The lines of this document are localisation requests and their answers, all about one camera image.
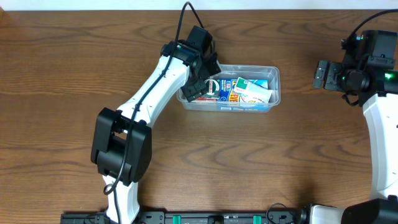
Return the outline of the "red white medicine sachet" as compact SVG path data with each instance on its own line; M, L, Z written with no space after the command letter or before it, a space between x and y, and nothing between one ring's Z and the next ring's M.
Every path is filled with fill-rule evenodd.
M219 98L214 98L214 97L199 97L195 98L194 101L218 101Z

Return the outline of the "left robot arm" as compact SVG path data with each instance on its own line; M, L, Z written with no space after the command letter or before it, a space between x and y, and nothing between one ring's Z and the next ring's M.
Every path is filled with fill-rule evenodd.
M207 30L194 26L187 39L162 47L155 70L132 98L99 112L90 159L106 183L105 223L136 219L137 185L152 157L154 123L177 91L189 102L207 93L205 81L221 71L214 43Z

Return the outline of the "dark green round-logo box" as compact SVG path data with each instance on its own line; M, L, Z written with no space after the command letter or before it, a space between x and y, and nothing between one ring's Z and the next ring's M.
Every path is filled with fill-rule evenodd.
M203 96L211 100L218 100L220 98L220 81L209 78L205 80L205 84L206 93Z

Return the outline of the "blue fever patch box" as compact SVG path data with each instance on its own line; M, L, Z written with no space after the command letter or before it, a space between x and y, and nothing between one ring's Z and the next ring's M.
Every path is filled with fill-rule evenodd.
M247 103L244 102L238 94L233 92L233 87L237 79L226 78L220 80L220 101Z

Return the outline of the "white green medicine box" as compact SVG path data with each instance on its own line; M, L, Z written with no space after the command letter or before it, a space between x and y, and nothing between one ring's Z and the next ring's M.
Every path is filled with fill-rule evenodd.
M247 103L268 103L273 90L269 89L267 80L247 80L239 77L234 84L233 92Z

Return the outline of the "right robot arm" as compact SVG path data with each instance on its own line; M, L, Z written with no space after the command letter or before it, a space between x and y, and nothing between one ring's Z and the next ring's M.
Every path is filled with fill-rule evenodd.
M321 60L314 88L343 93L359 106L366 119L371 143L370 199L346 208L310 205L299 223L397 223L397 70L394 52L397 33L365 30L342 40L342 62Z

